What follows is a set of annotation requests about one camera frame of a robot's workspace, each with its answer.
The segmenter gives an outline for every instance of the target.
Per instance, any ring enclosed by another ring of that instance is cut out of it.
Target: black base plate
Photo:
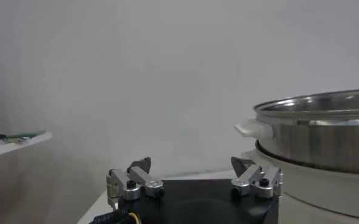
[[[231,194],[230,180],[165,180],[162,198],[119,201],[120,209],[138,213],[143,224],[253,224],[277,223],[278,198]]]

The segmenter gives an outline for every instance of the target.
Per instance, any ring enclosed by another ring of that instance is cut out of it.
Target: white pot handle
[[[272,138],[273,136],[271,126],[256,119],[249,119],[246,122],[236,124],[235,129],[243,137],[253,137],[258,140]]]

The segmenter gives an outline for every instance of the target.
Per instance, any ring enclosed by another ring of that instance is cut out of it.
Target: yellow wire
[[[130,212],[130,213],[128,213],[128,215],[132,216],[132,217],[136,220],[136,224],[140,224],[140,223],[138,222],[138,217],[137,217],[137,215],[136,215],[135,213]]]

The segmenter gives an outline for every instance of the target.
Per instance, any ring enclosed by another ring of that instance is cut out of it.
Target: metal clamp
[[[270,167],[262,179],[256,181],[256,194],[260,198],[271,198],[282,195],[283,173],[278,167]]]
[[[119,197],[125,200],[140,198],[140,184],[129,179],[120,169],[112,169],[106,176],[108,204],[115,210],[115,203]]]
[[[138,166],[131,167],[129,170],[131,180],[137,181],[145,187],[147,196],[159,198],[164,194],[163,181],[153,179],[148,173]]]
[[[258,165],[251,165],[238,178],[232,179],[233,192],[240,196],[245,196],[250,193],[251,184],[261,178],[261,167]]]
[[[239,159],[232,157],[232,166],[238,178],[232,179],[232,192],[239,197],[255,190],[256,196],[260,198],[271,198],[282,195],[283,173],[278,167],[271,166],[267,171],[254,164],[248,159]]]

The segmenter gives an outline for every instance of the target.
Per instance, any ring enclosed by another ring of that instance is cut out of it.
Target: black screw
[[[128,189],[133,189],[133,188],[135,188],[136,187],[136,181],[134,181],[134,180],[128,180],[127,182],[126,182],[126,188],[128,188]]]
[[[265,179],[265,178],[260,179],[260,181],[259,181],[259,186],[261,186],[261,187],[267,187],[267,186],[269,186],[269,180],[268,180],[268,179]]]

